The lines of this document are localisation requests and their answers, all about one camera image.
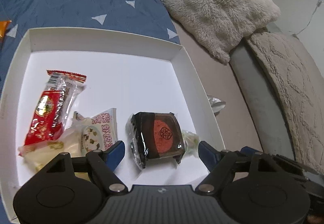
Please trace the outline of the orange snack stick packet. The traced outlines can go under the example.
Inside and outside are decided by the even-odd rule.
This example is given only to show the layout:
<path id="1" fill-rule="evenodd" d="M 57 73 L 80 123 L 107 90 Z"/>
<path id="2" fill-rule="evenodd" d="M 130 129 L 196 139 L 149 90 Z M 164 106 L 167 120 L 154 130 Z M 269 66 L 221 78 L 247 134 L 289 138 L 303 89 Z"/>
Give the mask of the orange snack stick packet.
<path id="1" fill-rule="evenodd" d="M 11 23 L 11 20 L 6 20 L 6 21 L 0 21 L 0 39 L 2 40 L 5 36 L 5 33 L 7 31 L 7 27 Z"/>

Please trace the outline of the white pink-lettered snack packet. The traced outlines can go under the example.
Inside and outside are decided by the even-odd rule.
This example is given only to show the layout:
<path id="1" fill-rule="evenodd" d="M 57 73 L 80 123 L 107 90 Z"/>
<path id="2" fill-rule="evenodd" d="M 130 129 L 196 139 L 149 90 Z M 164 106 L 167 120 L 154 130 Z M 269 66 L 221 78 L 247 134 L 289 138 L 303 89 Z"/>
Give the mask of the white pink-lettered snack packet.
<path id="1" fill-rule="evenodd" d="M 75 111 L 72 124 L 81 127 L 81 153 L 108 150 L 117 138 L 116 108 L 110 108 L 89 118 Z"/>

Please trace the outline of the small green-white candy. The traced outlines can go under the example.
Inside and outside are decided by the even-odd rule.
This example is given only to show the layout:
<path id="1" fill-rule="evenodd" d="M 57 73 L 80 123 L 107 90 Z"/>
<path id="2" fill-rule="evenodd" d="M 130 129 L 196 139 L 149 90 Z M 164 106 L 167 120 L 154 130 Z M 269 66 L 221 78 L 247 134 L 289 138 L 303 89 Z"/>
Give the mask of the small green-white candy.
<path id="1" fill-rule="evenodd" d="M 186 154 L 197 155 L 200 142 L 199 136 L 193 132 L 182 130 L 182 137 Z"/>

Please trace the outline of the dark brown cake packet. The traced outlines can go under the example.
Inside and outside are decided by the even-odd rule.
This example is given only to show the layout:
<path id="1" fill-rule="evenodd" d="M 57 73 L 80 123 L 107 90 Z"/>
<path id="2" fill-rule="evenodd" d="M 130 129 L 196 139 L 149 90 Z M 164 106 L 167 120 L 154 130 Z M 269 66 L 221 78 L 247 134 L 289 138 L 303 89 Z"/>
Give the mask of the dark brown cake packet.
<path id="1" fill-rule="evenodd" d="M 152 160 L 173 158 L 181 163 L 185 146 L 175 114 L 138 112 L 130 116 L 126 129 L 134 162 L 140 170 Z"/>

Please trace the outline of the crumpled silver wrapper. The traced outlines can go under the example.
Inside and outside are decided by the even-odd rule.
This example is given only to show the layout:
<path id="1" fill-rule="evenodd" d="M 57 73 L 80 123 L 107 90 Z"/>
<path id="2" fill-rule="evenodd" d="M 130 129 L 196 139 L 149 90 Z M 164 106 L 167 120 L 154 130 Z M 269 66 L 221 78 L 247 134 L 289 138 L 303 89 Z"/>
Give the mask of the crumpled silver wrapper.
<path id="1" fill-rule="evenodd" d="M 218 99 L 211 95 L 208 95 L 208 101 L 213 110 L 213 113 L 219 113 L 226 106 L 225 101 L 222 101 L 221 99 Z"/>

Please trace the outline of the cream yellow snack packet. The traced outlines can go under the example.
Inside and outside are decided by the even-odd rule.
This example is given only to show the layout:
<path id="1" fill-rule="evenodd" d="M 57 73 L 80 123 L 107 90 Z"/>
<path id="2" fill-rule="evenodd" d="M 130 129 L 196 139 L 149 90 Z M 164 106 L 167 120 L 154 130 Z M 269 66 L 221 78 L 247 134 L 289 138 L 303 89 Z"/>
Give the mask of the cream yellow snack packet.
<path id="1" fill-rule="evenodd" d="M 58 140 L 46 140 L 36 144 L 21 146 L 19 155 L 34 172 L 39 172 L 53 158 L 62 152 L 67 152 L 72 158 L 82 156 L 81 126 L 71 126 L 66 129 Z"/>

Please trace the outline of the red wrapped snack packet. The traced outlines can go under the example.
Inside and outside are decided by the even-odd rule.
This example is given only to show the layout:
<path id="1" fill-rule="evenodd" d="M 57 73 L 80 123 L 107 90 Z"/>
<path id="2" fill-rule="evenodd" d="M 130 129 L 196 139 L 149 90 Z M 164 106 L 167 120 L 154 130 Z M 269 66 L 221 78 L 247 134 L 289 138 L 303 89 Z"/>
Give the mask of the red wrapped snack packet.
<path id="1" fill-rule="evenodd" d="M 47 70 L 49 79 L 35 107 L 25 146 L 57 140 L 63 133 L 77 96 L 87 76 L 62 70 Z"/>

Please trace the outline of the white cardboard box tray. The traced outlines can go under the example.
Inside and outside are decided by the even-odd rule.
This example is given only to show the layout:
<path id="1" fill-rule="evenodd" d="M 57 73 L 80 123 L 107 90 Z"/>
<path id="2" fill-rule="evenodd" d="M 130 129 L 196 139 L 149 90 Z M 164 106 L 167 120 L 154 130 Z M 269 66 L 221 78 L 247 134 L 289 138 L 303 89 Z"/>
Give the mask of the white cardboard box tray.
<path id="1" fill-rule="evenodd" d="M 11 223 L 13 198 L 33 176 L 18 155 L 48 70 L 86 76 L 72 111 L 93 117 L 116 109 L 117 136 L 129 144 L 126 123 L 140 111 L 174 113 L 183 130 L 216 149 L 224 140 L 184 46 L 132 33 L 79 27 L 29 29 L 19 42 L 1 95 L 1 197 Z"/>

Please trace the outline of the beige textured rug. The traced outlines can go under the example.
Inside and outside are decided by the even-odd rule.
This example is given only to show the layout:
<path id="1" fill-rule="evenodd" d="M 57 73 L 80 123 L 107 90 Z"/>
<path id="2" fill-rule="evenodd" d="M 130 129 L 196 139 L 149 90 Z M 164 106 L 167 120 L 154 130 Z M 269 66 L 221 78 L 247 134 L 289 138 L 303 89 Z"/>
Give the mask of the beige textured rug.
<path id="1" fill-rule="evenodd" d="M 246 39 L 281 103 L 298 162 L 323 173 L 323 77 L 294 36 L 257 32 Z"/>

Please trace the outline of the blue quilt with triangles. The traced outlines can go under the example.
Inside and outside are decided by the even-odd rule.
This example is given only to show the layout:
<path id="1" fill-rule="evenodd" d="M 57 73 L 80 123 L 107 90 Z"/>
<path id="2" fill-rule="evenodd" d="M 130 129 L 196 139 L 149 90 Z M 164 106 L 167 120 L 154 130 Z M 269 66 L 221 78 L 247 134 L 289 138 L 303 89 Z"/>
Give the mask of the blue quilt with triangles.
<path id="1" fill-rule="evenodd" d="M 31 28 L 115 30 L 180 43 L 160 0 L 1 0 L 1 20 L 11 21 L 1 42 L 1 83 L 20 40 Z"/>

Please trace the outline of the fluffy white cushion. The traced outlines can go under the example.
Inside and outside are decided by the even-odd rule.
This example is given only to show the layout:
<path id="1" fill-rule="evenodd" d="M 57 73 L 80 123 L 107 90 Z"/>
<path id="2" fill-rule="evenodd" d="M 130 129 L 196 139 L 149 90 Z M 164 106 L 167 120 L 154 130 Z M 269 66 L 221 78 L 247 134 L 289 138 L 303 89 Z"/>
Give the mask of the fluffy white cushion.
<path id="1" fill-rule="evenodd" d="M 272 0 L 161 0 L 210 55 L 226 65 L 242 38 L 276 21 L 281 14 Z"/>

